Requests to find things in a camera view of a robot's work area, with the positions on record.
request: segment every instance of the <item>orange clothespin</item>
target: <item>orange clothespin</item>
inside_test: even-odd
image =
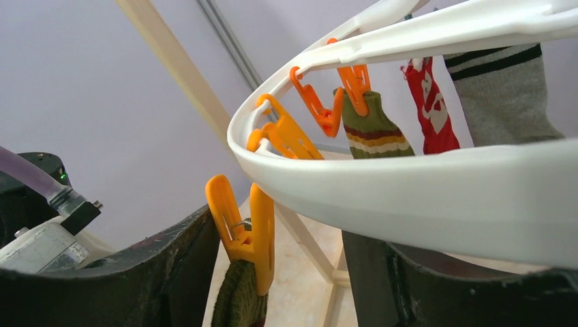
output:
[[[251,186],[251,220],[241,220],[237,201],[224,175],[211,178],[204,188],[209,209],[230,261],[255,265],[257,295],[269,292],[275,275],[275,220],[273,200],[257,184]]]
[[[337,39],[332,37],[327,41],[327,44],[335,42],[337,42]],[[337,73],[344,84],[345,91],[351,99],[355,112],[357,112],[359,116],[367,116],[367,114],[369,114],[369,108],[365,103],[365,99],[363,99],[363,94],[371,90],[367,65],[337,68]]]
[[[283,156],[291,159],[323,159],[319,150],[297,125],[285,108],[270,94],[263,94],[257,99],[257,107],[269,101],[279,115],[276,123],[267,123],[262,129],[254,130],[247,141],[247,148],[256,151],[259,141],[266,138]]]
[[[333,109],[329,110],[323,107],[321,100],[317,96],[317,92],[310,84],[305,86],[299,82],[303,75],[297,75],[296,72],[299,67],[295,66],[289,73],[289,78],[295,86],[295,89],[305,102],[307,109],[319,125],[325,135],[330,138],[337,136],[339,132],[339,124],[341,123],[341,111],[343,110],[344,90],[342,87],[337,89],[335,98],[333,99]]]

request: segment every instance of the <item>dark green fabric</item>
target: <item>dark green fabric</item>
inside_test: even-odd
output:
[[[255,266],[251,262],[231,262],[213,312],[212,327],[263,326],[269,295],[258,296]]]

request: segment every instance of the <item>wooden stand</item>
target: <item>wooden stand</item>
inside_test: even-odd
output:
[[[227,144],[226,136],[230,115],[154,5],[150,0],[117,0],[117,4],[181,87],[195,109],[215,132],[221,143],[233,155]],[[329,326],[335,308],[337,288],[339,286],[351,286],[348,272],[338,270],[342,260],[344,260],[343,245],[339,246],[339,255],[332,263],[295,212],[276,204],[275,216],[328,283],[318,326]]]

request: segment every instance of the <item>red sock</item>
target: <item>red sock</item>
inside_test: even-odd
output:
[[[433,61],[431,57],[412,59],[407,68],[401,68],[417,105],[417,117],[424,136],[423,153],[426,155],[459,149],[444,96],[433,80]]]

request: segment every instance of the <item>knitted sock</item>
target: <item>knitted sock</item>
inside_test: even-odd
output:
[[[231,262],[213,312],[212,327],[263,327],[269,295],[258,296],[255,266]]]
[[[564,138],[546,116],[540,44],[444,56],[474,146]]]
[[[432,57],[412,59],[401,68],[417,106],[426,155],[459,149],[444,96],[434,80],[433,62]]]
[[[344,94],[341,118],[353,157],[362,159],[414,155],[404,134],[385,116],[381,95],[368,91],[363,94],[363,98],[369,108],[369,114],[365,117],[355,112],[348,95]]]

